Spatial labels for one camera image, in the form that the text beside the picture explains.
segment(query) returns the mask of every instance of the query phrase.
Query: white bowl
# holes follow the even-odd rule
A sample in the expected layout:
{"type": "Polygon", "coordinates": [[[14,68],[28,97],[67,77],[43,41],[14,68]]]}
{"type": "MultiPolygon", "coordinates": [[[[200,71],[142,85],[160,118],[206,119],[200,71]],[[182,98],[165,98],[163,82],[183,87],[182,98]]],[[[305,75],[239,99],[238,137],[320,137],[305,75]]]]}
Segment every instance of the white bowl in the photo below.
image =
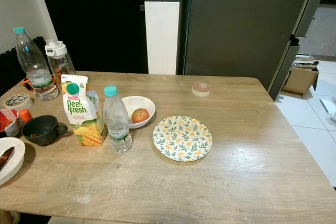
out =
{"type": "Polygon", "coordinates": [[[123,103],[125,104],[125,107],[127,109],[128,113],[128,127],[130,129],[137,129],[149,122],[149,120],[152,118],[152,116],[155,113],[155,105],[154,103],[146,98],[146,97],[139,97],[139,96],[132,96],[132,97],[124,97],[121,99],[123,103]],[[137,109],[147,109],[149,113],[149,118],[147,118],[145,121],[142,121],[140,123],[133,123],[131,120],[131,116],[134,112],[134,110],[137,109]]]}
{"type": "Polygon", "coordinates": [[[14,177],[20,170],[25,158],[26,146],[24,142],[15,137],[0,138],[0,155],[11,147],[14,147],[14,151],[0,171],[0,185],[14,177]]]}

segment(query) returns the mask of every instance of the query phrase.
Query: doorway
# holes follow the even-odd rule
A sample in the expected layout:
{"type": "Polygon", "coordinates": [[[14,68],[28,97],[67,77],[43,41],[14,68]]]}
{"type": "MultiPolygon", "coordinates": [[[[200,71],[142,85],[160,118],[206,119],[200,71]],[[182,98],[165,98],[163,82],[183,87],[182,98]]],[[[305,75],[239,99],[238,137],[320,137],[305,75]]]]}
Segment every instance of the doorway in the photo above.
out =
{"type": "Polygon", "coordinates": [[[45,0],[76,70],[148,73],[143,0],[45,0]]]}

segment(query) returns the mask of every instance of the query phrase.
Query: plastic bottle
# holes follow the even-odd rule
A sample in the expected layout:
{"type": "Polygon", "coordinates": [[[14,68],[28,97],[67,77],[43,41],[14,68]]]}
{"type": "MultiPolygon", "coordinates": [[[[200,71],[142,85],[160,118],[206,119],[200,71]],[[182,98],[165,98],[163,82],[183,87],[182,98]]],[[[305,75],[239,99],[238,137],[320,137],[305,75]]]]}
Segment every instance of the plastic bottle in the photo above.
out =
{"type": "Polygon", "coordinates": [[[61,75],[63,73],[76,74],[76,71],[63,41],[47,39],[46,44],[44,48],[48,56],[49,66],[61,90],[61,75]]]}
{"type": "Polygon", "coordinates": [[[123,153],[132,146],[127,110],[118,96],[116,86],[105,87],[104,93],[103,118],[112,140],[112,147],[116,152],[123,153]]]}
{"type": "Polygon", "coordinates": [[[16,52],[20,65],[27,73],[35,96],[41,101],[55,99],[58,96],[58,89],[52,81],[47,61],[42,52],[26,35],[23,27],[15,27],[13,31],[16,35],[16,52]]]}

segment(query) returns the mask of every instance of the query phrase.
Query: floral plate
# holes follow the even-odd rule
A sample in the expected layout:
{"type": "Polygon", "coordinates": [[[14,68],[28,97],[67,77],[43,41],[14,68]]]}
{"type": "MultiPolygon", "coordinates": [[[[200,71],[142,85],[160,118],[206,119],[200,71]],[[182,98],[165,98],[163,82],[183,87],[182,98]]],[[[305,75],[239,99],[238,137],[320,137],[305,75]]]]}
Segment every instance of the floral plate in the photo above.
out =
{"type": "Polygon", "coordinates": [[[197,119],[181,115],[158,123],[153,131],[153,141],[163,155],[181,162],[204,157],[212,146],[208,128],[197,119]]]}

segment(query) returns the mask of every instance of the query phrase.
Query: wooden table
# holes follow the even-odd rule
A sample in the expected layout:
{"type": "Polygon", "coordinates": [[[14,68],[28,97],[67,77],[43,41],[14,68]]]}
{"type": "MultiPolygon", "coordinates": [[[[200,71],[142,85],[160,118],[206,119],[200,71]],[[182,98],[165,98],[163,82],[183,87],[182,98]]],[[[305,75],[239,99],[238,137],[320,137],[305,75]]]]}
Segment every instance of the wooden table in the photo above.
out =
{"type": "MultiPolygon", "coordinates": [[[[19,173],[1,187],[0,208],[114,223],[335,223],[336,193],[259,81],[253,78],[79,72],[99,93],[114,84],[122,97],[156,105],[148,125],[132,131],[133,146],[113,152],[79,146],[75,137],[26,144],[19,173]],[[191,93],[193,82],[211,94],[191,93]],[[154,147],[156,124],[172,115],[203,122],[213,136],[204,158],[172,161],[154,147]]],[[[2,97],[26,92],[16,85],[2,97]]],[[[62,97],[35,99],[34,117],[69,125],[62,97]]]]}

